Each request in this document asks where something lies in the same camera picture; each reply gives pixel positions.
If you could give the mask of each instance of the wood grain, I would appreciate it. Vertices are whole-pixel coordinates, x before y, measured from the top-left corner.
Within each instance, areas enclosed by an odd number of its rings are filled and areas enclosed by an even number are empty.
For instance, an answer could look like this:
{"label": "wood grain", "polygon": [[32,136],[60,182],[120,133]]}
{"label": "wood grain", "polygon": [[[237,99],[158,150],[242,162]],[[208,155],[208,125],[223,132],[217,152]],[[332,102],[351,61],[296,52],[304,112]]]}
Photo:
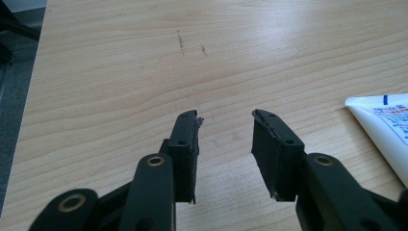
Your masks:
{"label": "wood grain", "polygon": [[205,118],[197,204],[178,205],[178,230],[300,229],[250,154],[257,108],[397,199],[344,101],[408,91],[407,12],[402,0],[49,0],[0,229],[26,230],[70,189],[127,183],[190,109]]}

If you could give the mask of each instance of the white tube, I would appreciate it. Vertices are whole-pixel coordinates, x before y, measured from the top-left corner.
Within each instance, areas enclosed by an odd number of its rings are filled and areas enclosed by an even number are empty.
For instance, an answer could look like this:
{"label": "white tube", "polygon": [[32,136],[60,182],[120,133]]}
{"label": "white tube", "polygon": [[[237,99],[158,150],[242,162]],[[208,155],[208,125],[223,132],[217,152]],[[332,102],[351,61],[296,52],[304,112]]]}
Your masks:
{"label": "white tube", "polygon": [[408,187],[408,93],[350,97],[345,105]]}

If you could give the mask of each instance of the scratch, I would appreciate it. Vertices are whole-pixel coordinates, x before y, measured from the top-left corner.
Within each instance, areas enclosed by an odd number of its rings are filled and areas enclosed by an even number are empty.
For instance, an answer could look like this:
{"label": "scratch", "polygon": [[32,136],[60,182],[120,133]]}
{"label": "scratch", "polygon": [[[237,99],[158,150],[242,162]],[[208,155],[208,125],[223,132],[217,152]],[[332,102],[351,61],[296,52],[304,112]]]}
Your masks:
{"label": "scratch", "polygon": [[180,31],[177,31],[177,36],[178,36],[179,43],[180,43],[181,53],[183,54],[183,57],[184,57],[184,41],[180,36]]}
{"label": "scratch", "polygon": [[205,52],[205,47],[204,47],[203,45],[201,45],[201,51],[203,52],[203,54],[204,54],[205,56],[208,56],[208,55],[207,55],[207,52]]}
{"label": "scratch", "polygon": [[291,89],[291,86],[289,85],[289,80],[288,80],[288,69],[289,69],[289,65],[292,63],[292,61],[297,57],[297,54],[300,52],[300,50],[297,50],[296,53],[294,53],[291,57],[291,59],[288,61],[288,63],[286,64],[286,68],[285,68],[285,79],[286,79],[286,85],[288,85],[288,88]]}
{"label": "scratch", "polygon": [[88,179],[88,181],[87,181],[87,183],[85,183],[84,187],[89,183],[89,181],[92,179],[92,177],[93,177],[94,175],[96,175],[96,173],[98,173],[100,170],[102,170],[103,167],[104,167],[104,166],[100,167],[100,168]]}

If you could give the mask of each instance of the wooden desk surface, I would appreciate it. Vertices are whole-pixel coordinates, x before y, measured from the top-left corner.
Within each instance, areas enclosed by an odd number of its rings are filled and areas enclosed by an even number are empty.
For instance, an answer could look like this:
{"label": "wooden desk surface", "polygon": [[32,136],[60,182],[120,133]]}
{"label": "wooden desk surface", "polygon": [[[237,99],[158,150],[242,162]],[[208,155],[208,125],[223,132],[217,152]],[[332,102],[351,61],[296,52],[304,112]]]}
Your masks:
{"label": "wooden desk surface", "polygon": [[178,230],[300,229],[250,153],[257,108],[397,199],[344,101],[408,91],[407,22],[405,0],[49,0],[0,229],[27,229],[65,191],[129,182],[191,109],[197,204],[177,206]]}

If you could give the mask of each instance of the floor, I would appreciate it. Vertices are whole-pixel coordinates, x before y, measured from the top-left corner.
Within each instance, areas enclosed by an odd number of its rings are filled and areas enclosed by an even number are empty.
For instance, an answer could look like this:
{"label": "floor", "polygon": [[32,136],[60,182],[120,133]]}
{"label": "floor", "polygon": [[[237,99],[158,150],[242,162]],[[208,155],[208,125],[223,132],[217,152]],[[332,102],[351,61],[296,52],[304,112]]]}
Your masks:
{"label": "floor", "polygon": [[[36,9],[14,15],[21,23],[40,30],[44,13],[45,9]],[[0,64],[1,216],[38,42],[11,32],[1,32],[0,41],[13,51],[12,63]]]}

